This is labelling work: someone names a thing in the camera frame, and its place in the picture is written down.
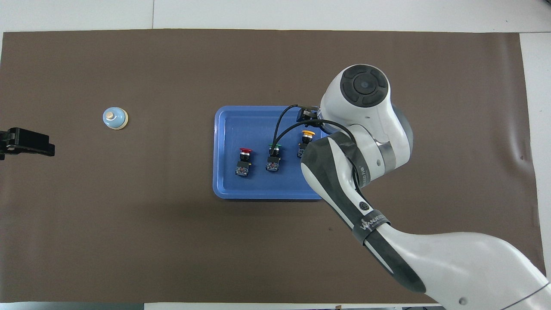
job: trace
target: white surface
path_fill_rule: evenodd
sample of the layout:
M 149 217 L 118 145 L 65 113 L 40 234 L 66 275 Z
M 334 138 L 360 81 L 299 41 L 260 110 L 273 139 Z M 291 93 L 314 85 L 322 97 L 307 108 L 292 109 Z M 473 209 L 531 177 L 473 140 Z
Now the white surface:
M 155 0 L 154 28 L 551 31 L 542 0 Z
M 546 286 L 541 291 L 535 293 L 529 298 L 507 308 L 507 310 L 538 310 L 538 309 L 548 309 L 549 296 L 551 296 L 551 285 Z
M 543 257 L 551 280 L 551 33 L 521 34 Z
M 362 303 L 182 303 L 157 302 L 146 303 L 144 310 L 301 310 L 301 309 L 344 309 L 377 308 L 379 310 L 402 310 L 401 307 L 414 307 L 414 304 L 362 304 Z M 439 306 L 437 303 L 425 306 Z
M 409 234 L 388 224 L 377 232 L 419 275 L 426 294 L 447 310 L 505 309 L 549 283 L 519 250 L 487 234 Z M 551 293 L 541 300 L 551 304 Z
M 335 29 L 454 32 L 551 31 L 543 0 L 0 0 L 5 31 L 152 28 Z M 551 279 L 551 34 L 521 34 L 532 153 L 548 279 Z M 328 308 L 336 304 L 224 304 L 224 309 Z M 376 307 L 354 304 L 348 308 Z M 146 304 L 146 309 L 219 309 L 221 304 Z
M 0 303 L 1 310 L 141 310 L 139 303 L 12 302 Z
M 152 25 L 153 0 L 0 0 L 0 39 L 9 31 L 147 29 Z

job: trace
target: brown tabletop mat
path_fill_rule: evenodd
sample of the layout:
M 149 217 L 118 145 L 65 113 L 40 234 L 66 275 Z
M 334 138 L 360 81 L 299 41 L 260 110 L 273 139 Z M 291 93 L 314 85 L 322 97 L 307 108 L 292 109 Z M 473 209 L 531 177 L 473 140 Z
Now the brown tabletop mat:
M 316 105 L 355 63 L 388 75 L 415 135 L 370 202 L 405 232 L 497 236 L 543 271 L 518 34 L 6 33 L 0 130 L 48 134 L 56 155 L 0 162 L 0 301 L 431 302 L 323 201 L 212 190 L 220 107 Z M 124 130 L 102 123 L 110 106 Z

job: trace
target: black cable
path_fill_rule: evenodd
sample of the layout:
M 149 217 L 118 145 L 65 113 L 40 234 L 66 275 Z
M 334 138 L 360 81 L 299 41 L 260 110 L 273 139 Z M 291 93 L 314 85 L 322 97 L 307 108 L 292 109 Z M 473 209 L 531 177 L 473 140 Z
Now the black cable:
M 334 121 L 329 121 L 329 120 L 305 120 L 305 121 L 301 121 L 301 122 L 298 122 L 296 124 L 293 124 L 291 125 L 291 127 L 285 129 L 278 137 L 277 139 L 272 143 L 272 148 L 270 149 L 270 154 L 273 152 L 274 148 L 276 147 L 276 144 L 279 142 L 279 140 L 281 140 L 283 138 L 283 136 L 288 133 L 289 131 L 301 126 L 301 125 L 306 125 L 306 124 L 319 124 L 319 123 L 324 123 L 324 124 L 330 124 L 330 125 L 333 125 L 335 127 L 339 127 L 340 129 L 342 129 L 344 132 L 347 133 L 347 135 L 350 137 L 350 139 L 352 140 L 352 142 L 354 142 L 354 144 L 356 144 L 356 139 L 354 138 L 354 135 L 352 135 L 352 133 L 350 132 L 350 130 L 348 130 L 348 128 L 344 127 L 343 125 L 337 123 L 337 122 L 334 122 Z
M 285 108 L 285 110 L 283 110 L 283 112 L 281 112 L 278 120 L 277 120 L 277 124 L 275 125 L 275 130 L 274 130 L 274 139 L 272 140 L 272 144 L 273 145 L 276 145 L 275 141 L 276 141 L 276 137 L 277 137 L 277 131 L 279 130 L 279 123 L 281 123 L 281 119 L 283 118 L 283 115 L 285 115 L 285 113 L 287 113 L 287 111 L 289 111 L 290 109 L 294 108 L 294 107 L 297 107 L 299 106 L 298 104 L 292 104 L 288 107 Z

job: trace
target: white table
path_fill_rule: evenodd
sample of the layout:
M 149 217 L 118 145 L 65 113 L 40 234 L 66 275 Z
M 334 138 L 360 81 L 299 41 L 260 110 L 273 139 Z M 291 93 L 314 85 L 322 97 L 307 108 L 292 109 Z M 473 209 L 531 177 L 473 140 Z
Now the white table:
M 0 0 L 2 35 L 5 31 L 151 28 L 521 33 L 544 261 L 545 268 L 551 270 L 551 162 L 547 160 L 551 154 L 550 4 L 543 0 Z M 271 310 L 335 305 L 152 303 L 145 308 Z M 343 305 L 385 306 L 407 305 Z

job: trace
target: printed logo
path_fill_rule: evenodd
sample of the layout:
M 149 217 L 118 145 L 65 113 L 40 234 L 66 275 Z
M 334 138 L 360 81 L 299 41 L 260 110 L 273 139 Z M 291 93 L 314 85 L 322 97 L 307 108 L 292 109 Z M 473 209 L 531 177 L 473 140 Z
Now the printed logo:
M 379 220 L 382 220 L 383 218 L 385 218 L 385 216 L 382 215 L 382 214 L 377 215 L 376 217 L 370 219 L 369 222 L 366 222 L 366 221 L 362 218 L 362 219 L 361 219 L 361 228 L 362 228 L 363 230 L 369 229 L 369 231 L 373 231 L 373 229 L 371 229 L 371 226 L 373 226 L 373 224 L 377 223 Z

